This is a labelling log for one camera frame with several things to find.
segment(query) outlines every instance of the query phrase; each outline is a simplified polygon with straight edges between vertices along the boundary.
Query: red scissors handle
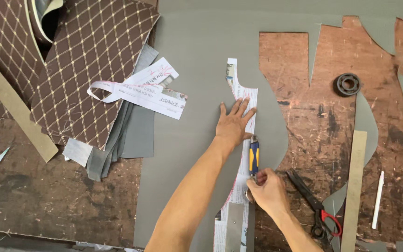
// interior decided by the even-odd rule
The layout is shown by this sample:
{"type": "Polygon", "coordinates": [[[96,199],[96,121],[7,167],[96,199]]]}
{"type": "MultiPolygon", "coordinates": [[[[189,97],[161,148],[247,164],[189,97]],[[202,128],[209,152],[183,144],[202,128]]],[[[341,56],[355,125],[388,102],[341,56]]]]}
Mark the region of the red scissors handle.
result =
{"type": "Polygon", "coordinates": [[[324,210],[321,210],[321,220],[324,222],[324,220],[325,220],[327,217],[331,218],[331,219],[335,222],[335,224],[337,225],[337,227],[339,228],[339,232],[338,232],[338,233],[334,233],[334,232],[330,231],[330,234],[331,234],[332,236],[340,236],[341,233],[342,233],[342,231],[343,231],[342,228],[341,228],[340,222],[335,218],[335,216],[333,216],[333,215],[331,215],[331,214],[328,214],[328,213],[327,213],[326,211],[324,211],[324,210]]]}

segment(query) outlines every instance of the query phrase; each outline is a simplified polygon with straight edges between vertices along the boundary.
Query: newspaper strip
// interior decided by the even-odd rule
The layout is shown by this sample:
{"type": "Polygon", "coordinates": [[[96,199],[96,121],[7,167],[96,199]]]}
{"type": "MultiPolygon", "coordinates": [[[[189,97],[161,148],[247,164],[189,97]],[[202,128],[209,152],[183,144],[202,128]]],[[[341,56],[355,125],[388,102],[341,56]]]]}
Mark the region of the newspaper strip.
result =
{"type": "MultiPolygon", "coordinates": [[[[248,107],[243,114],[246,114],[252,107],[257,106],[257,88],[247,88],[239,84],[237,79],[237,59],[228,58],[226,79],[230,86],[234,98],[250,98],[248,107]]],[[[254,134],[254,125],[256,121],[256,115],[254,115],[248,122],[245,131],[254,134]]],[[[222,209],[215,217],[214,227],[214,252],[226,252],[226,230],[228,219],[228,202],[243,204],[243,222],[242,222],[242,239],[240,243],[240,252],[247,251],[247,229],[248,229],[248,211],[249,201],[245,197],[244,192],[247,191],[247,179],[249,176],[249,147],[250,140],[243,141],[242,157],[240,159],[239,170],[237,172],[234,186],[228,196],[227,201],[223,205],[222,209]]]]}
{"type": "Polygon", "coordinates": [[[163,115],[180,119],[188,96],[166,87],[178,77],[165,58],[161,58],[151,66],[135,73],[123,83],[96,81],[88,88],[87,93],[93,98],[109,103],[124,99],[163,115]],[[99,99],[91,88],[104,89],[111,94],[99,99]]]}

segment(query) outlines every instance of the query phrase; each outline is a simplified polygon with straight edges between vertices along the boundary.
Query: black scissors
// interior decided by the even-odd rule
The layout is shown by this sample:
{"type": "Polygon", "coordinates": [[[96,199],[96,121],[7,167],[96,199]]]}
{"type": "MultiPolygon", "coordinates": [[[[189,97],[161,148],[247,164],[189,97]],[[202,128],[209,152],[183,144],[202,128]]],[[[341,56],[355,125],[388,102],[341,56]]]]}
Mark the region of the black scissors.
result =
{"type": "Polygon", "coordinates": [[[291,169],[292,174],[287,171],[288,178],[292,181],[301,195],[310,203],[310,206],[315,211],[315,224],[312,227],[311,233],[314,238],[323,239],[325,238],[326,233],[324,232],[325,228],[330,232],[333,236],[340,236],[342,233],[342,227],[339,221],[335,218],[335,216],[328,214],[324,210],[323,204],[318,201],[309,190],[309,188],[304,184],[303,180],[299,177],[299,175],[295,172],[294,169],[291,169]],[[332,232],[324,223],[324,220],[329,217],[339,228],[338,233],[332,232]]]}

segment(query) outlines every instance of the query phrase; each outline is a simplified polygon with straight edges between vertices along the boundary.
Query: beige strip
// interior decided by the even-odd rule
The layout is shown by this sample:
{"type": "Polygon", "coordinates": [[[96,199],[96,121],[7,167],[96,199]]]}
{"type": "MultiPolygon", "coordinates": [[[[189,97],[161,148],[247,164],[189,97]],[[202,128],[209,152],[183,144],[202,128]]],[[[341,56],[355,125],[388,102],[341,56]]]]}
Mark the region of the beige strip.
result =
{"type": "Polygon", "coordinates": [[[355,251],[355,236],[360,210],[363,167],[365,161],[366,131],[355,130],[352,137],[351,165],[346,194],[341,252],[355,251]]]}
{"type": "Polygon", "coordinates": [[[33,123],[30,111],[20,96],[15,92],[6,78],[0,72],[0,101],[7,108],[15,121],[35,146],[41,157],[48,162],[57,152],[57,146],[45,134],[41,133],[41,127],[33,123]]]}

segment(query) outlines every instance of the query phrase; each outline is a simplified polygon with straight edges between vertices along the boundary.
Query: white marker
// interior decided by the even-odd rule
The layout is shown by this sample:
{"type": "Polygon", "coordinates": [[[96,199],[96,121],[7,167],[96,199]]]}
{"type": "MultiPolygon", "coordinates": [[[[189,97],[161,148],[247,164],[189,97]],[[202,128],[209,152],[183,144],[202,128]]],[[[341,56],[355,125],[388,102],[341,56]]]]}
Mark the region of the white marker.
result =
{"type": "Polygon", "coordinates": [[[372,217],[372,229],[376,229],[377,226],[377,217],[379,215],[379,206],[380,206],[380,197],[382,196],[382,187],[383,187],[383,171],[380,174],[379,178],[379,188],[377,189],[377,198],[376,198],[376,206],[374,207],[374,216],[372,217]]]}

